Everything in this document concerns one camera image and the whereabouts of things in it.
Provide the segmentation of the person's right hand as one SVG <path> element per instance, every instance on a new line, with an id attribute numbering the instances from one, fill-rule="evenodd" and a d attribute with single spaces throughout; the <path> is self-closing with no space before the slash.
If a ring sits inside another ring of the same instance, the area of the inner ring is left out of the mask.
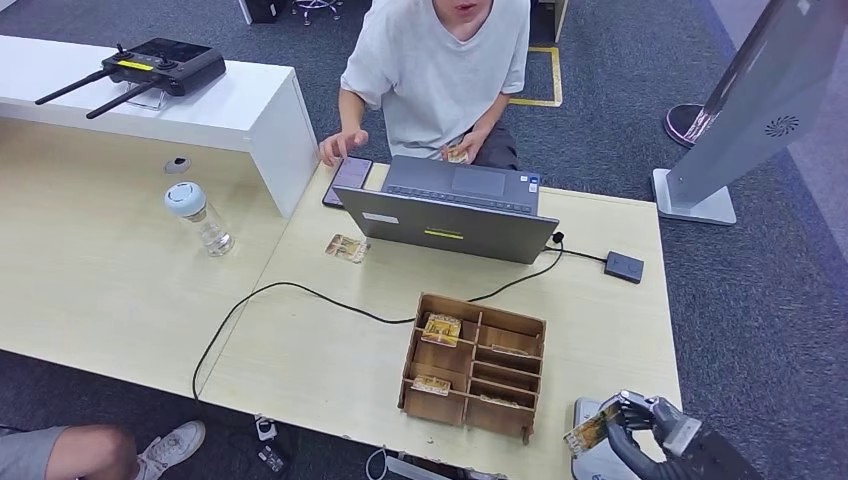
<path id="1" fill-rule="evenodd" d="M 325 138 L 318 146 L 320 161 L 327 166 L 348 157 L 349 152 L 364 145 L 369 139 L 369 134 L 362 129 L 343 130 Z"/>

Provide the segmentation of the person's left hand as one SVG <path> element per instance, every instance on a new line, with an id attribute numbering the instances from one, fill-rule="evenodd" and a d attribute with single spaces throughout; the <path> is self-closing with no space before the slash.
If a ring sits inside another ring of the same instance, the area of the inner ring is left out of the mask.
<path id="1" fill-rule="evenodd" d="M 470 131 L 441 149 L 444 161 L 453 164 L 471 164 L 480 151 L 487 134 L 484 131 Z"/>

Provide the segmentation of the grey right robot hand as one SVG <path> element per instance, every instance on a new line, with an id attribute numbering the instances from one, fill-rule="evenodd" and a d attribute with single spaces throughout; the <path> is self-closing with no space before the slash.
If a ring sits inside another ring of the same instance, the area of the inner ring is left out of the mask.
<path id="1" fill-rule="evenodd" d="M 601 405 L 612 452 L 640 479 L 760 479 L 732 443 L 662 396 L 622 390 Z M 645 454 L 635 431 L 652 433 L 665 459 Z"/>

